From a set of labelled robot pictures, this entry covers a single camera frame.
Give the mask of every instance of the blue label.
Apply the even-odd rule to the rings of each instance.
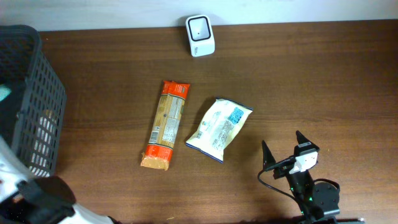
[[[228,119],[233,124],[237,124],[241,120],[242,116],[243,116],[243,111],[239,108],[235,108]]]

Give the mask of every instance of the barcode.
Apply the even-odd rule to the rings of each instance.
[[[158,135],[159,131],[152,131],[152,133],[150,134],[149,143],[156,143]]]

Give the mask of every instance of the food package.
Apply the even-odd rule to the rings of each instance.
[[[224,149],[241,130],[252,108],[226,99],[217,99],[206,112],[198,130],[186,145],[223,163]]]
[[[189,86],[189,84],[164,81],[141,166],[164,170],[169,168]]]

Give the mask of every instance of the white electronic device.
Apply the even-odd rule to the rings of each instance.
[[[212,54],[216,49],[213,30],[208,16],[191,16],[185,21],[191,54],[194,57]]]

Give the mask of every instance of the wooden table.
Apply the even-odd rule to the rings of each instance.
[[[321,147],[313,178],[341,185],[339,218],[398,219],[398,21],[216,26],[193,58],[186,30],[42,32],[65,85],[57,174],[78,201],[124,223],[236,223],[300,214],[261,185],[261,140],[277,160],[295,131]],[[140,167],[162,80],[191,83],[168,171]],[[216,96],[254,112],[224,164],[184,145]],[[289,191],[285,179],[263,180]]]

